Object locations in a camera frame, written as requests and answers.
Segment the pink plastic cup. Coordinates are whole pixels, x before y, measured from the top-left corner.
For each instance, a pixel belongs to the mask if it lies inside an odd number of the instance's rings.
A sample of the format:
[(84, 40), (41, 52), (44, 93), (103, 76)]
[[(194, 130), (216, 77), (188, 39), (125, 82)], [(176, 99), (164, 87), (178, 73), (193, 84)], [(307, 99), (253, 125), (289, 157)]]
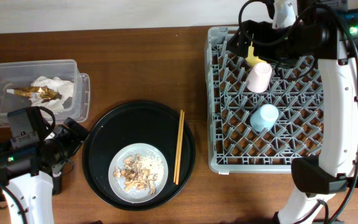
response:
[(272, 67), (269, 63), (257, 63), (252, 67), (246, 79), (246, 87), (251, 92), (262, 93), (268, 88), (271, 76)]

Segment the blue plastic cup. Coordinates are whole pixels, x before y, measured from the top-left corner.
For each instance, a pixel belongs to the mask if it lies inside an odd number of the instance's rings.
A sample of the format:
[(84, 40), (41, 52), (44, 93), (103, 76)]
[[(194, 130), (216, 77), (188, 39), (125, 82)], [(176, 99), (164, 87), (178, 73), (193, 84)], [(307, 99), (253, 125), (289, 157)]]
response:
[(270, 131), (279, 116), (278, 109), (271, 104), (264, 104), (250, 117), (250, 125), (257, 132)]

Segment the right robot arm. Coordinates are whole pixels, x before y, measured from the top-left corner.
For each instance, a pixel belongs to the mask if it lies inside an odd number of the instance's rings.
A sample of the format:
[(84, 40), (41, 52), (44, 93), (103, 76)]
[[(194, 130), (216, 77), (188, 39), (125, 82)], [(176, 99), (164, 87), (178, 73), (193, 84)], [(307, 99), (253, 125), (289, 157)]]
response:
[(292, 161), (295, 188), (275, 223), (312, 223), (339, 192), (358, 188), (358, 9), (328, 1), (299, 1), (298, 17), (282, 28), (278, 8), (267, 1), (271, 22), (239, 19), (229, 50), (241, 57), (255, 47), (262, 59), (292, 66), (302, 56), (319, 64), (324, 93), (324, 133), (318, 156)]

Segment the grey plate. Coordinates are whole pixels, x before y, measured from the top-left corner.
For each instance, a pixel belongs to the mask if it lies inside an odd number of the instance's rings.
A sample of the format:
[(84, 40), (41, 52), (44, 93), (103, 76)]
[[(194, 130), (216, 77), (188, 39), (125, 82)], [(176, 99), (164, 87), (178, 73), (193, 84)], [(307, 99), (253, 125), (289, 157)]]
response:
[(121, 200), (132, 204), (154, 199), (167, 183), (168, 175), (164, 155), (145, 143), (122, 148), (113, 157), (108, 170), (112, 191)]

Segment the food scraps and rice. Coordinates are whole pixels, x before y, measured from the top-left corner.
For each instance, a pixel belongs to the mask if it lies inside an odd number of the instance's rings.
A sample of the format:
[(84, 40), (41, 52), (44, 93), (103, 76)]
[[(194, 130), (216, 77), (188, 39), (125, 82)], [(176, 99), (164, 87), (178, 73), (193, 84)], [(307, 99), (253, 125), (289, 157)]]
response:
[(149, 195), (156, 194), (165, 174), (161, 158), (136, 154), (126, 157), (123, 163), (124, 167), (115, 167), (112, 175), (123, 180), (125, 192), (148, 190)]

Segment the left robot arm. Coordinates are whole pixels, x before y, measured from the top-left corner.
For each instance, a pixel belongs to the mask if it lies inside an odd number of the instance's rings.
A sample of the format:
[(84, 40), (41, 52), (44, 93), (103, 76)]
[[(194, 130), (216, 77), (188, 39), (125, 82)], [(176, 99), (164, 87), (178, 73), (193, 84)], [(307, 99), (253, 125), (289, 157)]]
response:
[(63, 168), (88, 138), (89, 131), (72, 118), (49, 123), (43, 106), (8, 113), (12, 139), (0, 154), (0, 189), (12, 223), (53, 223), (53, 188)]

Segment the yellow plastic bowl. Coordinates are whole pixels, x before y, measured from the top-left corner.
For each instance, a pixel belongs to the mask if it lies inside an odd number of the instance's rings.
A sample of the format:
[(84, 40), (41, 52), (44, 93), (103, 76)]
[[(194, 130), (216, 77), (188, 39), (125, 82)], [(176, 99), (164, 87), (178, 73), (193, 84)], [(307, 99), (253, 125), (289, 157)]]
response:
[(245, 60), (251, 67), (254, 67), (258, 63), (265, 63), (265, 60), (262, 60), (258, 56), (254, 55), (253, 43), (248, 46), (247, 57), (245, 58)]

